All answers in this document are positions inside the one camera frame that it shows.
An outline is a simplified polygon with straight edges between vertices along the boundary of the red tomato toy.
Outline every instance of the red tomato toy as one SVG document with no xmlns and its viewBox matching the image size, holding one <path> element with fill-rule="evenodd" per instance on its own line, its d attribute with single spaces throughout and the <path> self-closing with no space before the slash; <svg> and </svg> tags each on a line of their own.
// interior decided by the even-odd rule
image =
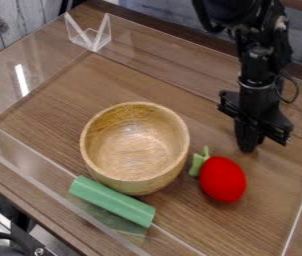
<svg viewBox="0 0 302 256">
<path fill-rule="evenodd" d="M 198 175 L 202 192 L 223 203 L 235 202 L 245 190 L 240 167 L 225 157 L 213 156 L 202 164 Z"/>
</svg>

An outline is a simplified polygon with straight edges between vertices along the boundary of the green block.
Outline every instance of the green block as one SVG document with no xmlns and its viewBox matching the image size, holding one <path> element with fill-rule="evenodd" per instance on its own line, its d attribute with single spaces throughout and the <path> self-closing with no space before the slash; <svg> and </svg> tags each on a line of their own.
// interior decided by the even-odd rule
<svg viewBox="0 0 302 256">
<path fill-rule="evenodd" d="M 154 208 L 84 176 L 72 182 L 69 193 L 144 228 L 150 226 Z"/>
</svg>

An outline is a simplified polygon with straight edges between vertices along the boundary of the cable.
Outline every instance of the cable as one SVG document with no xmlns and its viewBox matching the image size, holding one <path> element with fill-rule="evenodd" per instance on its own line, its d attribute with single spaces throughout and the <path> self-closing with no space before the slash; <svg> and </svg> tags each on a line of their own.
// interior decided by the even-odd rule
<svg viewBox="0 0 302 256">
<path fill-rule="evenodd" d="M 293 95 L 292 99 L 287 100 L 281 97 L 276 86 L 273 86 L 273 90 L 275 90 L 275 93 L 276 93 L 280 101 L 283 101 L 285 104 L 292 104 L 295 102 L 296 98 L 297 98 L 297 95 L 299 95 L 299 85 L 297 85 L 295 79 L 292 78 L 292 76 L 288 73 L 281 72 L 276 79 L 279 80 L 281 77 L 285 78 L 295 86 L 295 95 Z"/>
</svg>

